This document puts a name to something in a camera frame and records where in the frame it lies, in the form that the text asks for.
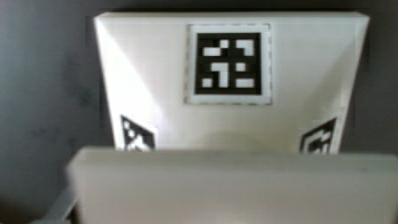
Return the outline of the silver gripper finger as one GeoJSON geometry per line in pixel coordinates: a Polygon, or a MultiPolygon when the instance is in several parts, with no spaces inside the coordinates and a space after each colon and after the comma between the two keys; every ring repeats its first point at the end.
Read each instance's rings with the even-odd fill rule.
{"type": "Polygon", "coordinates": [[[77,197],[70,189],[59,195],[45,216],[35,224],[81,224],[77,214],[77,197]]]}

